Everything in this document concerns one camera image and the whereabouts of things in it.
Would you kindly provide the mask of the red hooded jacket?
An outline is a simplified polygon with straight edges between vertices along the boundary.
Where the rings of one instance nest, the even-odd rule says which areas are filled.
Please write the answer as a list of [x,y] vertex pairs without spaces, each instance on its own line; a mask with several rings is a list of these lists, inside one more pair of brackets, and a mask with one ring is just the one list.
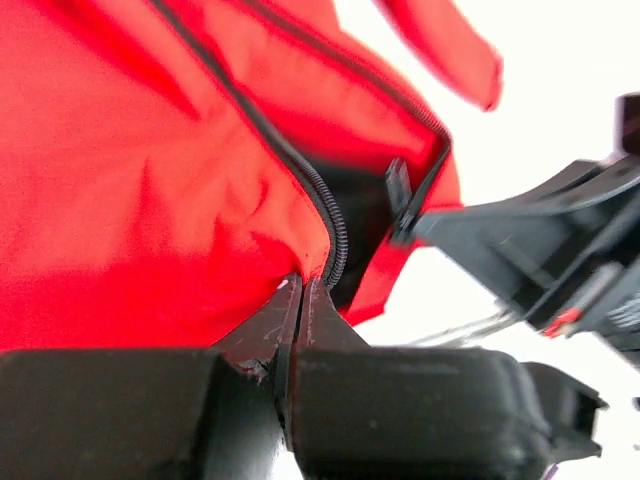
[[285,277],[352,324],[460,207],[448,133],[330,1],[1,5],[1,348],[209,346]]

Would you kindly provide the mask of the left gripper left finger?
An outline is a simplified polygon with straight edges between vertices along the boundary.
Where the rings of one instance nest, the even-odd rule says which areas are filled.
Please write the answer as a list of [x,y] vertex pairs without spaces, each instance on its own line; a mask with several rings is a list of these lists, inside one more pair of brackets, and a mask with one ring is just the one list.
[[302,287],[283,280],[215,347],[3,354],[2,477],[275,478],[275,369]]

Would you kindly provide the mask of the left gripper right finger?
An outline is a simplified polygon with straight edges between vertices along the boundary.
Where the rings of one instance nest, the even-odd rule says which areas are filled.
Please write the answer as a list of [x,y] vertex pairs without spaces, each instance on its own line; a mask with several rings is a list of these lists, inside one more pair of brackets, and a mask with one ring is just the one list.
[[373,347],[305,289],[292,359],[292,446],[308,479],[541,479],[597,457],[599,394],[481,348]]

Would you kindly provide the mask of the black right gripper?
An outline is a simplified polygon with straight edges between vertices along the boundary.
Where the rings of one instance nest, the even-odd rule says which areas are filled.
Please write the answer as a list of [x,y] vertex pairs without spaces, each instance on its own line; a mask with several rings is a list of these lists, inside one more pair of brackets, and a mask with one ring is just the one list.
[[612,160],[576,160],[503,201],[412,214],[406,165],[389,168],[396,240],[445,253],[540,333],[597,332],[639,347],[639,95],[616,102]]

